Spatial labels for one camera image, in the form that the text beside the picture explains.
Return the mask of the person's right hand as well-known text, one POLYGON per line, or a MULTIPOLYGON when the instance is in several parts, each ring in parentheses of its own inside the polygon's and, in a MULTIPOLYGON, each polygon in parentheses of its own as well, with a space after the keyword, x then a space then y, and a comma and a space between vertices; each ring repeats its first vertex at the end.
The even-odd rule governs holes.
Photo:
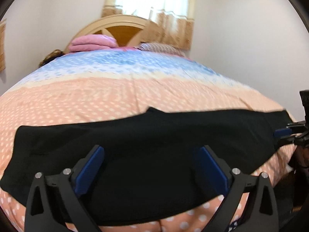
POLYGON ((297 146, 290 159, 289 166, 308 173, 308 147, 297 146))

